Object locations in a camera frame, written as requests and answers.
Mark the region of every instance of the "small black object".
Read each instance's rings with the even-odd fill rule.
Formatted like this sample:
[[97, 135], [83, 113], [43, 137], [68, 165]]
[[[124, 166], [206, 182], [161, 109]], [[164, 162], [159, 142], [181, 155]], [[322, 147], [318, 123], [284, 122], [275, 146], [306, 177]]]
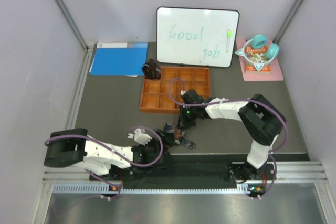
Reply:
[[[122, 171], [125, 181], [142, 179], [154, 171], [167, 170], [172, 163], [172, 156], [164, 145], [163, 153], [160, 159], [151, 166], [137, 167], [132, 166]], [[158, 141], [149, 141], [146, 146], [138, 145], [132, 147], [133, 162], [137, 164], [148, 164], [154, 161], [160, 152], [160, 144]]]
[[166, 148], [170, 148], [175, 145], [175, 134], [174, 133], [164, 132], [159, 129], [154, 129], [154, 131], [160, 136]]
[[[186, 91], [181, 98], [185, 104], [202, 104], [211, 101], [212, 98], [208, 98], [206, 101], [201, 97], [194, 89]], [[180, 106], [180, 117], [178, 127], [181, 129], [189, 129], [196, 125], [196, 119], [209, 119], [208, 113], [205, 111], [205, 107], [187, 107]]]
[[[73, 129], [51, 133], [50, 137], [64, 135], [82, 135], [86, 136], [88, 131], [85, 129]], [[60, 141], [50, 142], [48, 144], [47, 154], [44, 160], [44, 166], [47, 167], [67, 167], [83, 161], [87, 155], [85, 150], [85, 139], [66, 138]]]
[[248, 190], [250, 193], [248, 194], [249, 197], [252, 198], [259, 198], [259, 196], [262, 196], [266, 192], [266, 188], [263, 185], [249, 185]]
[[[118, 168], [115, 165], [111, 165], [111, 169], [109, 170], [108, 174], [101, 175], [101, 176], [98, 176], [98, 177], [100, 177], [101, 179], [107, 180], [107, 181], [113, 181], [113, 180], [120, 181], [121, 177], [122, 177], [121, 172], [122, 172], [122, 169]], [[94, 178], [90, 175], [89, 180], [90, 181], [97, 181], [98, 179], [96, 179], [96, 178]]]
[[141, 70], [146, 79], [159, 80], [161, 77], [161, 68], [153, 59], [149, 59], [144, 65], [142, 65]]
[[250, 163], [245, 161], [243, 164], [229, 164], [227, 170], [230, 178], [237, 184], [242, 184], [247, 180], [262, 180], [262, 175], [265, 172], [267, 166], [267, 174], [273, 168], [272, 164], [264, 163], [264, 165], [255, 169]]

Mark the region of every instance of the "teal headphones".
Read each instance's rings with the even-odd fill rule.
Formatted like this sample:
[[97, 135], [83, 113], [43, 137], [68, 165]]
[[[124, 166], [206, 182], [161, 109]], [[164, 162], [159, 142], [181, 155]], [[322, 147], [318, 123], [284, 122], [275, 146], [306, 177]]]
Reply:
[[[258, 49], [267, 44], [267, 37], [259, 34], [254, 36], [249, 43], [254, 49]], [[278, 56], [279, 51], [280, 47], [276, 43], [272, 43], [269, 46], [268, 51], [266, 53], [266, 59], [270, 60], [272, 58], [273, 59], [276, 58]]]

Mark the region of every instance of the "white robotic arm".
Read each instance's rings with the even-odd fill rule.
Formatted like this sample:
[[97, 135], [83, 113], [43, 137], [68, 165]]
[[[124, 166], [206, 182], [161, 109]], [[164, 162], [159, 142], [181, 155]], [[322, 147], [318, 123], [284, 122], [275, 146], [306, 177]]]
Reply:
[[[210, 101], [210, 103], [221, 102], [224, 99], [215, 98]], [[245, 107], [248, 102], [228, 102], [220, 103], [215, 105], [209, 105], [205, 107], [205, 111], [211, 119], [223, 118], [232, 119], [237, 121], [242, 121], [238, 112], [242, 107]], [[255, 169], [261, 168], [268, 159], [268, 153], [272, 149], [273, 143], [279, 136], [276, 135], [271, 143], [271, 145], [262, 145], [257, 141], [253, 140], [251, 145], [251, 150], [247, 155], [247, 162], [251, 164]]]
[[[134, 134], [128, 135], [128, 138], [134, 139], [137, 143], [141, 145], [146, 145], [152, 139], [149, 135], [145, 133], [144, 129], [136, 129], [134, 131]], [[134, 152], [132, 150], [132, 147], [116, 146], [98, 140], [96, 140], [97, 142], [86, 140], [79, 141], [81, 141], [81, 143], [76, 142], [76, 140], [68, 140], [67, 144], [61, 142], [56, 143], [55, 146], [52, 146], [50, 149], [48, 149], [45, 159], [45, 165], [50, 167], [78, 167], [90, 170], [98, 176], [108, 174], [111, 169], [111, 165], [114, 165], [120, 169], [126, 169], [131, 167], [131, 164], [125, 159], [118, 156], [116, 152], [118, 152], [120, 155], [123, 155], [128, 160], [133, 161]], [[67, 153], [71, 152], [67, 151], [62, 153], [62, 149], [66, 151], [67, 148], [72, 148], [74, 152], [83, 152], [85, 153], [85, 155], [66, 156]]]
[[[181, 127], [187, 129], [196, 125], [195, 120], [197, 118], [222, 118], [241, 121], [253, 139], [246, 161], [256, 170], [263, 167], [282, 129], [282, 124], [276, 116], [265, 108], [248, 101], [224, 102], [225, 99], [220, 98], [209, 98], [204, 101], [195, 90], [183, 91], [181, 97], [185, 104], [215, 103], [198, 107], [181, 106], [179, 121]], [[272, 108], [284, 121], [286, 120], [262, 95], [256, 94], [251, 99]]]

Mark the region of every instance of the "purple cable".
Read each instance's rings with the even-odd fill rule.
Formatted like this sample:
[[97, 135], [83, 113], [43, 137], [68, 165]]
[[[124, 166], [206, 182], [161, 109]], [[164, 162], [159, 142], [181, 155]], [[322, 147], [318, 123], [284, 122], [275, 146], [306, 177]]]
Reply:
[[203, 106], [214, 105], [214, 104], [221, 104], [221, 103], [228, 103], [228, 102], [251, 102], [251, 103], [254, 103], [254, 104], [257, 104], [259, 106], [264, 107], [269, 112], [273, 113], [277, 117], [277, 119], [279, 119], [279, 121], [283, 125], [283, 128], [285, 129], [285, 139], [284, 139], [284, 141], [277, 148], [271, 150], [270, 153], [273, 153], [274, 151], [279, 150], [280, 148], [282, 148], [287, 143], [288, 136], [289, 136], [287, 124], [282, 119], [282, 117], [279, 115], [279, 113], [277, 113], [274, 109], [272, 109], [271, 107], [267, 106], [266, 104], [263, 104], [261, 102], [258, 102], [258, 101], [252, 100], [252, 99], [233, 99], [233, 100], [223, 100], [223, 101], [220, 101], [220, 102], [210, 102], [210, 103], [201, 103], [201, 104], [185, 104], [185, 103], [180, 103], [180, 102], [176, 101], [172, 97], [172, 94], [171, 94], [171, 89], [172, 89], [172, 85], [173, 85], [174, 81], [180, 81], [182, 83], [183, 89], [184, 89], [184, 83], [183, 83], [183, 81], [180, 78], [174, 78], [173, 80], [171, 80], [171, 82], [169, 84], [169, 97], [170, 97], [170, 99], [173, 102], [175, 102], [176, 104], [178, 104], [180, 106], [185, 106], [185, 107], [203, 107]]
[[[110, 186], [113, 185], [114, 187], [118, 188], [118, 193], [117, 193], [117, 194], [111, 194], [111, 195], [113, 195], [113, 196], [110, 197], [110, 200], [111, 200], [111, 199], [118, 198], [118, 197], [120, 196], [121, 188], [120, 188], [119, 186], [114, 185], [114, 184], [108, 182], [107, 180], [101, 179], [101, 178], [99, 178], [98, 176], [94, 176], [95, 174], [93, 174], [92, 172], [90, 172], [90, 171], [88, 171], [88, 170], [86, 170], [86, 171], [87, 171], [87, 173], [89, 173], [92, 177], [94, 177], [94, 178], [96, 178], [96, 179], [98, 179], [98, 180], [100, 180], [100, 181], [102, 181], [102, 182], [104, 182], [104, 183], [106, 183], [106, 184], [108, 184], [108, 185], [110, 185]], [[103, 196], [103, 195], [101, 195], [101, 194], [89, 195], [89, 196], [87, 196], [87, 197], [85, 197], [85, 198], [83, 198], [83, 199], [77, 201], [75, 204], [73, 204], [71, 207], [69, 207], [66, 211], [64, 211], [64, 212], [61, 213], [61, 214], [58, 213], [58, 211], [56, 210], [56, 204], [53, 203], [53, 214], [56, 216], [56, 218], [61, 218], [61, 217], [63, 217], [64, 215], [66, 215], [68, 212], [70, 212], [72, 209], [74, 209], [77, 205], [83, 203], [83, 202], [86, 201], [87, 199], [96, 198], [96, 197], [97, 197], [97, 198], [98, 198], [98, 197], [99, 197], [99, 198], [107, 198], [107, 196]]]
[[269, 184], [268, 188], [266, 189], [266, 191], [264, 192], [263, 195], [260, 196], [260, 199], [264, 198], [264, 196], [266, 194], [268, 194], [268, 192], [271, 190], [271, 188], [274, 185], [274, 181], [277, 178], [277, 172], [278, 172], [278, 167], [277, 167], [277, 163], [275, 162], [275, 159], [273, 158], [273, 156], [271, 154], [268, 155], [268, 157], [273, 161], [274, 163], [274, 175], [273, 175], [273, 179], [271, 181], [271, 184]]
[[117, 186], [117, 185], [115, 185], [115, 184], [113, 184], [113, 183], [111, 183], [111, 182], [109, 182], [109, 181], [107, 181], [107, 180], [105, 180], [105, 179], [102, 179], [102, 178], [98, 177], [96, 174], [94, 174], [93, 172], [91, 172], [91, 171], [89, 171], [89, 170], [87, 170], [87, 169], [85, 169], [85, 171], [86, 171], [88, 174], [90, 174], [92, 177], [94, 177], [96, 180], [99, 180], [99, 181], [101, 181], [101, 182], [104, 182], [104, 183], [108, 184], [108, 185], [111, 186], [111, 187], [115, 187], [115, 188], [119, 189], [119, 191], [121, 190], [120, 186]]
[[[152, 129], [148, 128], [148, 127], [145, 127], [145, 126], [135, 126], [135, 127], [132, 127], [128, 130], [128, 132], [134, 130], [134, 129], [138, 129], [138, 128], [142, 128], [142, 129], [145, 129], [145, 130], [148, 130], [150, 132], [152, 132], [156, 137], [157, 139], [159, 140], [160, 142], [160, 152], [159, 152], [159, 155], [158, 157], [153, 160], [152, 162], [149, 162], [148, 164], [137, 164], [133, 161], [130, 161], [128, 158], [124, 157], [123, 155], [121, 155], [120, 153], [118, 152], [114, 152], [117, 156], [121, 157], [122, 159], [126, 160], [127, 162], [129, 162], [130, 164], [134, 165], [134, 166], [137, 166], [137, 167], [148, 167], [148, 166], [151, 166], [151, 165], [154, 165], [157, 161], [159, 161], [159, 159], [161, 158], [162, 156], [162, 153], [163, 153], [163, 142], [162, 142], [162, 139], [160, 138], [160, 136], [155, 132], [153, 131]], [[93, 137], [89, 137], [89, 136], [82, 136], [82, 135], [75, 135], [75, 134], [70, 134], [70, 135], [64, 135], [64, 136], [54, 136], [54, 137], [51, 137], [47, 140], [44, 141], [44, 145], [48, 146], [48, 144], [50, 142], [53, 142], [53, 141], [59, 141], [59, 140], [62, 140], [62, 139], [68, 139], [68, 138], [81, 138], [81, 139], [85, 139], [85, 140], [89, 140], [89, 141], [93, 141], [95, 142], [96, 144], [99, 144], [100, 146], [108, 149], [109, 151], [113, 151], [112, 148], [108, 147], [107, 145], [101, 143], [100, 141], [98, 141], [97, 139], [93, 138]]]

